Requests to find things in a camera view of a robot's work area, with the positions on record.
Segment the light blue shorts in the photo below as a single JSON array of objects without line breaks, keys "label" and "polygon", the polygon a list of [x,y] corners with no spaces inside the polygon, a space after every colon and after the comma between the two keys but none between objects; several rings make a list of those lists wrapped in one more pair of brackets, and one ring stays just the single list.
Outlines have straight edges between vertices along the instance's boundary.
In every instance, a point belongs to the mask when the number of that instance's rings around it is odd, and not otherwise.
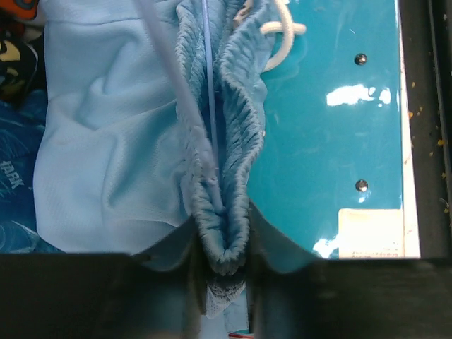
[{"label": "light blue shorts", "polygon": [[191,215],[176,97],[135,1],[42,1],[49,103],[34,173],[37,232],[73,253],[137,254],[194,218],[213,269],[206,316],[244,289],[247,182],[263,147],[267,89],[306,28],[285,1],[200,1],[208,123],[225,207]]}]

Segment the light blue wire hanger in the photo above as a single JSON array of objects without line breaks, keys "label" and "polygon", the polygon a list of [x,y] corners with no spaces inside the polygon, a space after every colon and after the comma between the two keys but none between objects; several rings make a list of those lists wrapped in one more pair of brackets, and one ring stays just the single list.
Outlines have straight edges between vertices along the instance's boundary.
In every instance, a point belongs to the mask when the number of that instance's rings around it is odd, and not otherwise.
[{"label": "light blue wire hanger", "polygon": [[191,215],[202,212],[222,215],[225,207],[211,142],[214,128],[208,123],[207,68],[213,61],[206,57],[202,4],[200,1],[175,4],[175,42],[170,42],[170,30],[164,25],[162,4],[135,1],[134,5],[176,97],[177,128],[186,169],[181,180],[184,206]]}]

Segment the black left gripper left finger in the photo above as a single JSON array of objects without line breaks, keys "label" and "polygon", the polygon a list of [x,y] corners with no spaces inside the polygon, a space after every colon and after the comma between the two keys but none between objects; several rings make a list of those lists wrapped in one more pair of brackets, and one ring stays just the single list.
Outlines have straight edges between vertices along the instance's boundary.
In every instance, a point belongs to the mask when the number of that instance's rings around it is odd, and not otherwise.
[{"label": "black left gripper left finger", "polygon": [[136,257],[129,300],[130,338],[197,338],[206,284],[198,229],[189,218]]}]

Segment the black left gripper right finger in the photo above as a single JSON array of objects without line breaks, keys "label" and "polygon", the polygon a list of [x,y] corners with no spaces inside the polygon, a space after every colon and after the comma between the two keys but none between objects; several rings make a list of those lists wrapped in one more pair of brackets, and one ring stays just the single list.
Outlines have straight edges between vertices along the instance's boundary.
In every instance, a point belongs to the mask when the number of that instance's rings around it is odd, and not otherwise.
[{"label": "black left gripper right finger", "polygon": [[318,260],[249,205],[246,293],[255,338],[313,338],[315,288],[309,266]]}]

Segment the blue patterned shorts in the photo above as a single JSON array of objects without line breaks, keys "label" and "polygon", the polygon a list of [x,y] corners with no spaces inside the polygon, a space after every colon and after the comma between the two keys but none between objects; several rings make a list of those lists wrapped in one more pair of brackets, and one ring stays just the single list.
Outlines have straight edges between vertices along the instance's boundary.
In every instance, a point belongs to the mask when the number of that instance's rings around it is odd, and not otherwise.
[{"label": "blue patterned shorts", "polygon": [[1,102],[1,253],[59,253],[37,233],[33,174],[45,127],[47,94],[34,90],[19,107]]}]

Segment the colourful cartoon print shorts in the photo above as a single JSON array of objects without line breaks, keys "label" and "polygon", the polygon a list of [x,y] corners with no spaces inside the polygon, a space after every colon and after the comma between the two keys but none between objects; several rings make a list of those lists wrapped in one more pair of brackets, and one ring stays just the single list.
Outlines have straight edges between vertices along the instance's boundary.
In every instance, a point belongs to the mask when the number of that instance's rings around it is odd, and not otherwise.
[{"label": "colourful cartoon print shorts", "polygon": [[38,1],[1,2],[1,100],[19,104],[46,88],[44,20]]}]

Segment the teal folder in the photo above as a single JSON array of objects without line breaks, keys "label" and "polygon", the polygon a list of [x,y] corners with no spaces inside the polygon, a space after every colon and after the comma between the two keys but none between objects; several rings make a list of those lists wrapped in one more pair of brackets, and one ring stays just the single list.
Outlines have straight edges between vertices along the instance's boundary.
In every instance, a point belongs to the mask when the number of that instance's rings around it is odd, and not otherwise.
[{"label": "teal folder", "polygon": [[263,77],[264,147],[248,192],[314,263],[402,258],[397,1],[291,1],[307,31]]}]

